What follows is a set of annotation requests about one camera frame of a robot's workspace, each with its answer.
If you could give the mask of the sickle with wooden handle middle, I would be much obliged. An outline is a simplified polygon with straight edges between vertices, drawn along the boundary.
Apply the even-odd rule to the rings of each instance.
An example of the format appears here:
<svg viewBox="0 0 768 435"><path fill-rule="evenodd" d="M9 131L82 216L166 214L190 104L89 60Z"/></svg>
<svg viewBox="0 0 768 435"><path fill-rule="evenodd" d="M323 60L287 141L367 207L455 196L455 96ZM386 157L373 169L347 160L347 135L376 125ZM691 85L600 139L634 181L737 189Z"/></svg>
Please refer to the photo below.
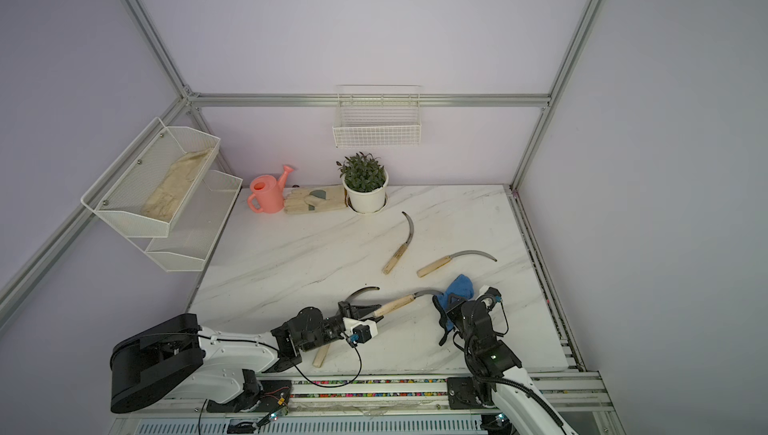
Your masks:
<svg viewBox="0 0 768 435"><path fill-rule="evenodd" d="M438 290L433 290L433 289L420 290L382 305L380 308L378 308L373 312L372 316L383 317L395 310L398 310L412 303L417 298L420 298L423 296L439 296L439 295L442 295L442 292Z"/></svg>

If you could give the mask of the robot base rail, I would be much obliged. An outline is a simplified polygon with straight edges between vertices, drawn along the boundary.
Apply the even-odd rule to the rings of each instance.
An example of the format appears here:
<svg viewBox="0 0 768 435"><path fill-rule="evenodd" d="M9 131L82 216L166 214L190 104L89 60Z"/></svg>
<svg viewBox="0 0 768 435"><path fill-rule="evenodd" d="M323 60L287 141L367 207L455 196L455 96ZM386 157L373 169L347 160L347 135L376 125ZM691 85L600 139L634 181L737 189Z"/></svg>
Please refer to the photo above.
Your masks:
<svg viewBox="0 0 768 435"><path fill-rule="evenodd" d="M454 408L443 374L363 376L342 388L291 378L286 405L274 414L215 413L201 400L161 401L114 420L112 434L484 434L501 428L497 408ZM534 384L579 434L624 428L599 374L539 373Z"/></svg>

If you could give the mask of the blue fluffy rag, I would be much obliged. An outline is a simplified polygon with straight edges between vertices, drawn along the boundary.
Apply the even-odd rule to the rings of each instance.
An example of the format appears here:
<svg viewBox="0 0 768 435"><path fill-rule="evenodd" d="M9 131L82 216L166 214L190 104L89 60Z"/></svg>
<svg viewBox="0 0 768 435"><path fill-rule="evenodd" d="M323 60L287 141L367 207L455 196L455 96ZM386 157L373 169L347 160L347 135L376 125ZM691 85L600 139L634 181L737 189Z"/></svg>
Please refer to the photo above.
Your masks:
<svg viewBox="0 0 768 435"><path fill-rule="evenodd" d="M448 313L460 303L473 299L475 296L473 282L464 274L458 275L442 292L442 295L433 296L432 302L439 316Z"/></svg>

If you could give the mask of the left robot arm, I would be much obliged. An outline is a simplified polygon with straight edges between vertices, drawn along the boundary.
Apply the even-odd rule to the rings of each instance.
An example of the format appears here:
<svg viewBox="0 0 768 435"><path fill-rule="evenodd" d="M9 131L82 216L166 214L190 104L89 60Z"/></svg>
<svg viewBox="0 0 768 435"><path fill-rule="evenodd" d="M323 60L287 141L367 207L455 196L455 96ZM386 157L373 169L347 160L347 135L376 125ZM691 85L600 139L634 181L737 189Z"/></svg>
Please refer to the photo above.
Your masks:
<svg viewBox="0 0 768 435"><path fill-rule="evenodd" d="M119 342L112 351L110 409L125 414L166 398L207 399L243 409L260 390L261 374L298 367L305 352L336 341L357 347L378 334L379 304L342 301L326 317L306 307L262 334L204 327L183 313Z"/></svg>

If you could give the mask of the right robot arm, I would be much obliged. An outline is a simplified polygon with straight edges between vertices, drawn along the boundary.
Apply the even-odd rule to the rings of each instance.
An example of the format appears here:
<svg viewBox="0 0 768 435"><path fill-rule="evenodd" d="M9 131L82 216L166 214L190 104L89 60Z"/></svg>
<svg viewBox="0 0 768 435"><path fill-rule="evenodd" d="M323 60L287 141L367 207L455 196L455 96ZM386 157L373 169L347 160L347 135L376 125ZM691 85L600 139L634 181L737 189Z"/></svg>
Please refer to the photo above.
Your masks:
<svg viewBox="0 0 768 435"><path fill-rule="evenodd" d="M463 402L496 408L519 434L574 434L494 329L491 311L499 303L498 296L483 295L458 301L446 311L446 320L463 341L461 352L470 373L472 398Z"/></svg>

